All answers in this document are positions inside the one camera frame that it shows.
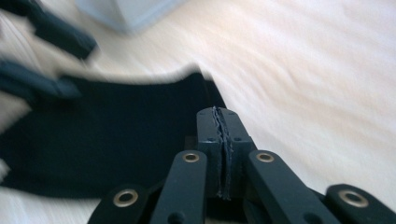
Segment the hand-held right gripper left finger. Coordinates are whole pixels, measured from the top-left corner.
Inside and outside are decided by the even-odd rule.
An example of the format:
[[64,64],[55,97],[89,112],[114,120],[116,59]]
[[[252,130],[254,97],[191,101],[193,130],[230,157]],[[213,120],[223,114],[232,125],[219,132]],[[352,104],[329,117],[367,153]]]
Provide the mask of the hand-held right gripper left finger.
[[222,196],[222,137],[216,107],[197,114],[197,149],[207,157],[206,194],[210,198]]

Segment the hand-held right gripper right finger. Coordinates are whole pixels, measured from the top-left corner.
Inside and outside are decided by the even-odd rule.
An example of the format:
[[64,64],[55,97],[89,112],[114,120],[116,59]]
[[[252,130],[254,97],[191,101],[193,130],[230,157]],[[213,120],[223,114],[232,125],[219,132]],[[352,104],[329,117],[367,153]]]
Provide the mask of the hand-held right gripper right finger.
[[245,194],[245,162],[256,147],[238,115],[226,108],[218,109],[221,142],[221,177],[219,196],[223,200]]

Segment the long white box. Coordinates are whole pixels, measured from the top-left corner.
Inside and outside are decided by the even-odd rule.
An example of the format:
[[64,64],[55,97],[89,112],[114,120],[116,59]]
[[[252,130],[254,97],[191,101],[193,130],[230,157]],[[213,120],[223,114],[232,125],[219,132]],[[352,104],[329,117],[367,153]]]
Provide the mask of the long white box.
[[75,0],[78,9],[120,33],[137,33],[187,0]]

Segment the black sock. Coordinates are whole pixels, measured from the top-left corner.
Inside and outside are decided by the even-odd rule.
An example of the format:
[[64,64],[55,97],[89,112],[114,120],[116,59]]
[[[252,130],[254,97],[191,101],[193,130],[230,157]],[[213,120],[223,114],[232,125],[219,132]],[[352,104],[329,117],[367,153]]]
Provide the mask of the black sock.
[[81,97],[37,107],[0,134],[2,186],[60,198],[152,187],[196,135],[197,113],[224,104],[200,73],[155,85],[72,81]]

